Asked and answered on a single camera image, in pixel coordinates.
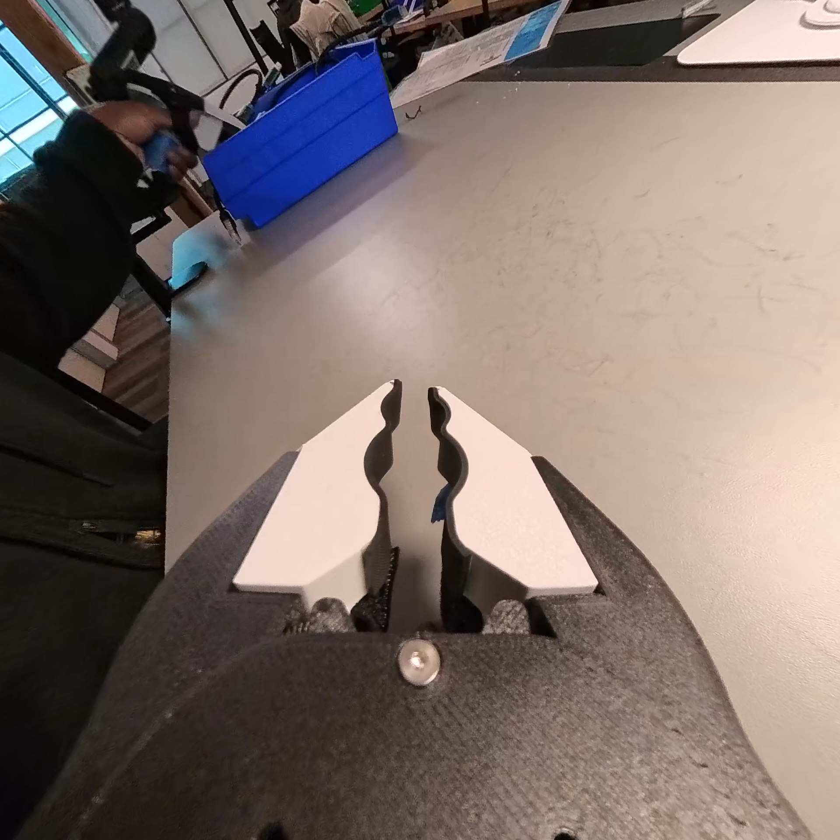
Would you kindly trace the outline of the person's left hand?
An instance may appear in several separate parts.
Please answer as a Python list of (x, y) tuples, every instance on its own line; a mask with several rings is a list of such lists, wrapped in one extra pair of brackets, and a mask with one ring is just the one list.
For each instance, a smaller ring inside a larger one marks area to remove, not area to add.
[[(89, 108), (87, 113), (113, 133), (148, 170), (153, 169), (153, 161), (146, 153), (147, 146), (158, 134), (174, 132), (170, 113), (144, 101), (107, 101)], [(163, 171), (180, 182), (196, 167), (197, 157), (175, 142), (157, 161), (164, 162)]]

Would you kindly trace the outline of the white and blue paper sheet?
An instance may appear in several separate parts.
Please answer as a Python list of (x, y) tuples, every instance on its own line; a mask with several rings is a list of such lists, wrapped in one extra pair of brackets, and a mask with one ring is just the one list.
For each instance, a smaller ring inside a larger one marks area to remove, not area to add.
[(394, 110), (491, 68), (546, 49), (569, 1), (555, 2), (509, 23), (422, 54), (415, 71), (391, 93)]

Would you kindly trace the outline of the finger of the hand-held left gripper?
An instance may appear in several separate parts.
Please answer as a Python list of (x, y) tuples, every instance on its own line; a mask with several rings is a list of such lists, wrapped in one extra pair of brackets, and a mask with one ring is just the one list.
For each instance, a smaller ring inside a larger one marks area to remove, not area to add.
[(203, 110), (191, 110), (191, 128), (198, 150), (212, 151), (219, 144), (243, 130), (245, 124), (220, 108), (206, 105)]

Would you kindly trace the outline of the office chair with jacket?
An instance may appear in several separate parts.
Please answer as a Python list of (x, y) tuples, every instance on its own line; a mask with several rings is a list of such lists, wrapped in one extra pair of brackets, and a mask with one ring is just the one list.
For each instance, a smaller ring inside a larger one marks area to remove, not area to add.
[(369, 37), (344, 1), (274, 1), (267, 5), (276, 18), (277, 34), (265, 21), (249, 33), (283, 77), (318, 60), (333, 45)]

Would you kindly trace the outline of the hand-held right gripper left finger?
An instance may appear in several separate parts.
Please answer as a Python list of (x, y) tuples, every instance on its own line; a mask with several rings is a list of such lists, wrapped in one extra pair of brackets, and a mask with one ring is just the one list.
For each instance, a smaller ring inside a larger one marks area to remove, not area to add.
[(248, 594), (342, 604), (364, 632), (386, 632), (399, 550), (382, 480), (393, 466), (403, 383), (390, 380), (310, 438), (232, 579)]

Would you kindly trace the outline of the white flat base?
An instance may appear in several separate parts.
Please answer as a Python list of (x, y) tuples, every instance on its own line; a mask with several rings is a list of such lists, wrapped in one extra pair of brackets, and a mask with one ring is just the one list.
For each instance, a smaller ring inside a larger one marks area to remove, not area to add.
[(755, 1), (683, 48), (683, 67), (830, 64), (839, 61), (839, 29), (803, 25), (813, 1)]

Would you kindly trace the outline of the person's dark clothing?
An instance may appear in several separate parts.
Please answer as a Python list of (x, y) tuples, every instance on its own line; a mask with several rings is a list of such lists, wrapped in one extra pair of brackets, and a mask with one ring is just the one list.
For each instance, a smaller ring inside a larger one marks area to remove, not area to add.
[(1, 832), (66, 763), (164, 574), (165, 422), (139, 434), (5, 354)]

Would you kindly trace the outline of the window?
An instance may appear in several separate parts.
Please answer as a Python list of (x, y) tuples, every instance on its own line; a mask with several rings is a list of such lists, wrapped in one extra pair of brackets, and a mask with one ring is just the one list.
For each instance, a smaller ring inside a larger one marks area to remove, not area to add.
[(25, 2), (19, 10), (23, 23), (1, 23), (2, 199), (77, 107), (66, 73), (90, 57), (57, 2)]

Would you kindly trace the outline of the blue plastic bin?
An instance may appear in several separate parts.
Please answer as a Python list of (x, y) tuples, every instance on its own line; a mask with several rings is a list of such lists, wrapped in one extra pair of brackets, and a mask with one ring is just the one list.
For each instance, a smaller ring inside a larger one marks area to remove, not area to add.
[(203, 167), (228, 214), (261, 228), (397, 134), (377, 41), (328, 48), (268, 89)]

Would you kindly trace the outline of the light blue pad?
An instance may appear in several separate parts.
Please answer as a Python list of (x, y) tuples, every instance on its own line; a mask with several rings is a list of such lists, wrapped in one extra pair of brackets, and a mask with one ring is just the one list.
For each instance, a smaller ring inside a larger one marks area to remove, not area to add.
[(200, 225), (187, 229), (172, 244), (170, 287), (172, 294), (182, 291), (217, 260), (215, 232)]

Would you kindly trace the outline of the white step block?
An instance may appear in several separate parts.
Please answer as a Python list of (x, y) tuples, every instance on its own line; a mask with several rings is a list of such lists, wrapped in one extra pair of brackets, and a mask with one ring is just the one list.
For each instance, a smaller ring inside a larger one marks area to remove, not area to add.
[(62, 357), (58, 370), (96, 393), (102, 393), (107, 373), (119, 359), (114, 340), (119, 315), (119, 301), (113, 302), (95, 325)]

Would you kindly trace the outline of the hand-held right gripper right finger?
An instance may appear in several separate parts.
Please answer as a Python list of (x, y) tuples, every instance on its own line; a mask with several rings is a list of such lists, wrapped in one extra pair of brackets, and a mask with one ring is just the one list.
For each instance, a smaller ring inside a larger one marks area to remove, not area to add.
[(498, 604), (593, 595), (599, 581), (531, 453), (448, 389), (428, 389), (444, 488), (440, 616), (481, 632)]

